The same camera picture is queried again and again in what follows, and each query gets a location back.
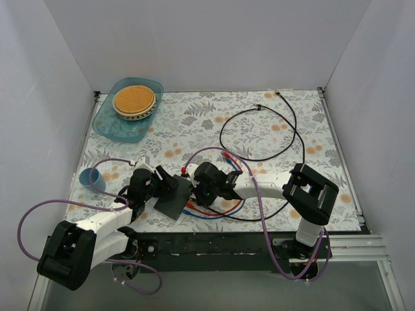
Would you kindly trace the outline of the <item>black network switch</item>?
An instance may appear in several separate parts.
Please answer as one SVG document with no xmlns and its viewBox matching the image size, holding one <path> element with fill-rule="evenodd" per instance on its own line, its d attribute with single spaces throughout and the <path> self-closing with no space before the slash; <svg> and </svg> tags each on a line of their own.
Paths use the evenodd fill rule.
<svg viewBox="0 0 415 311">
<path fill-rule="evenodd" d="M 176 174 L 172 178 L 177 182 L 176 187 L 159 197 L 154 209 L 177 221 L 189 201 L 192 184 L 189 180 Z"/>
</svg>

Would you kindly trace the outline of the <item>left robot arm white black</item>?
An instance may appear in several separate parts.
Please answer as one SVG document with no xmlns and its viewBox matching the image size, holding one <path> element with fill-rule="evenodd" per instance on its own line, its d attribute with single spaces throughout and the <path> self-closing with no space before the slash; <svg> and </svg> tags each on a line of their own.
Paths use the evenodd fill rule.
<svg viewBox="0 0 415 311">
<path fill-rule="evenodd" d="M 37 272 L 62 286 L 76 290 L 90 271 L 107 259 L 140 262 L 143 245 L 129 228 L 151 198 L 163 198 L 178 188 L 178 177 L 162 166 L 134 170 L 129 185 L 103 211 L 78 222 L 60 222 L 47 239 Z"/>
</svg>

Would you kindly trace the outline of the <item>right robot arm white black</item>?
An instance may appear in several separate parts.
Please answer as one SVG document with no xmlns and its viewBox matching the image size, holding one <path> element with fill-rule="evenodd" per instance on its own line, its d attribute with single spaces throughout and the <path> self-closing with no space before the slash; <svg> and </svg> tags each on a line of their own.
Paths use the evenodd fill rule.
<svg viewBox="0 0 415 311">
<path fill-rule="evenodd" d="M 216 198 L 245 200 L 256 198 L 257 191 L 264 198 L 287 200 L 300 214 L 296 236 L 289 244 L 292 256 L 305 258 L 317 249 L 317 240 L 327 225 L 334 208 L 339 187 L 306 164 L 297 163 L 289 172 L 266 173 L 252 177 L 239 170 L 228 174 L 214 164 L 190 164 L 190 177 L 196 203 L 209 207 Z"/>
</svg>

